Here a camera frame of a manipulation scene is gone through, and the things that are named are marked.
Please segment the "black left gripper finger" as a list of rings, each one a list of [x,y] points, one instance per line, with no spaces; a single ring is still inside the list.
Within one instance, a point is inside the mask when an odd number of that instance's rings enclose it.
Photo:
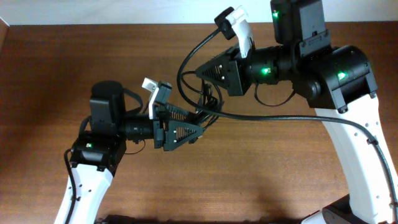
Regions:
[[[187,123],[197,123],[198,116],[196,113],[192,113],[191,111],[185,110],[175,105],[166,104],[165,105],[166,112],[169,117],[174,120],[183,121]]]
[[[203,134],[203,128],[194,124],[171,120],[165,132],[164,151],[173,151],[181,145],[198,138]]]

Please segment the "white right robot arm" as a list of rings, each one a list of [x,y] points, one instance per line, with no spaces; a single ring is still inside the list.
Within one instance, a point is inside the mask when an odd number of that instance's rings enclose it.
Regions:
[[[331,137],[349,187],[347,196],[304,218],[305,223],[396,223],[397,172],[379,120],[377,84],[357,47],[332,47],[323,4],[272,1],[277,45],[258,49],[242,8],[215,19],[238,44],[196,70],[198,77],[244,95],[251,85],[291,81]]]

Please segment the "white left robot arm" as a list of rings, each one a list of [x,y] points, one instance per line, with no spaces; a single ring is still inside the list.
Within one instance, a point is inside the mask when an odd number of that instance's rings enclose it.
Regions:
[[[102,81],[91,89],[91,114],[85,118],[64,160],[68,183],[56,223],[94,223],[116,169],[127,153],[127,141],[151,139],[156,149],[173,151],[194,143],[203,134],[203,112],[192,113],[168,103],[171,85],[146,78],[151,92],[148,112],[139,95],[116,81]]]

